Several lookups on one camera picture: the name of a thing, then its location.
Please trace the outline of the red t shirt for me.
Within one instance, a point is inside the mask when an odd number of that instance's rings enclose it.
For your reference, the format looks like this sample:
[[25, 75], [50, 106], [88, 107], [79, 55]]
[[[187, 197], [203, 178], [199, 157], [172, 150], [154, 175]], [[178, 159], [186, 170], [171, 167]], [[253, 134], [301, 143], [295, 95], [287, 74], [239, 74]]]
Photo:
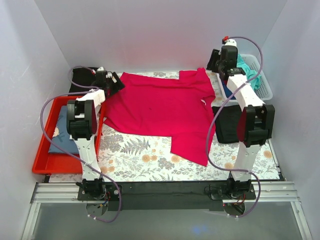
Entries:
[[178, 79], [124, 72], [124, 89], [106, 100], [104, 123], [114, 130], [171, 138], [171, 153], [207, 166], [216, 98], [204, 68], [181, 70]]

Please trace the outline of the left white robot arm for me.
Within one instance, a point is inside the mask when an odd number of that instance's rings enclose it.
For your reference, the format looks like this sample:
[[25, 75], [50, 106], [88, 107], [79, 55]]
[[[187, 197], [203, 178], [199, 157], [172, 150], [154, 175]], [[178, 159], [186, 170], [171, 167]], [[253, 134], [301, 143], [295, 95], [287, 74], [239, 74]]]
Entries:
[[94, 81], [88, 93], [67, 102], [66, 130], [70, 139], [74, 141], [79, 158], [82, 160], [82, 182], [77, 185], [85, 194], [100, 200], [107, 191], [100, 174], [95, 149], [95, 136], [98, 131], [97, 116], [105, 100], [118, 93], [125, 85], [116, 72], [107, 71], [104, 67], [91, 69], [90, 72], [94, 75]]

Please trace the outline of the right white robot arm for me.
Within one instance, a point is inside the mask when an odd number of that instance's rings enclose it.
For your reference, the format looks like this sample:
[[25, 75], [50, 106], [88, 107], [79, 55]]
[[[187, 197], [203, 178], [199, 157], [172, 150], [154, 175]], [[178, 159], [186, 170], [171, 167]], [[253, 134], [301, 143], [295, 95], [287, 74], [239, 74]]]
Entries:
[[237, 67], [238, 48], [235, 43], [225, 42], [220, 50], [213, 50], [208, 68], [219, 75], [235, 97], [241, 109], [236, 129], [239, 140], [237, 158], [228, 179], [213, 188], [212, 196], [244, 197], [254, 193], [251, 187], [252, 172], [258, 152], [272, 136], [275, 108], [265, 104], [250, 86], [246, 73]]

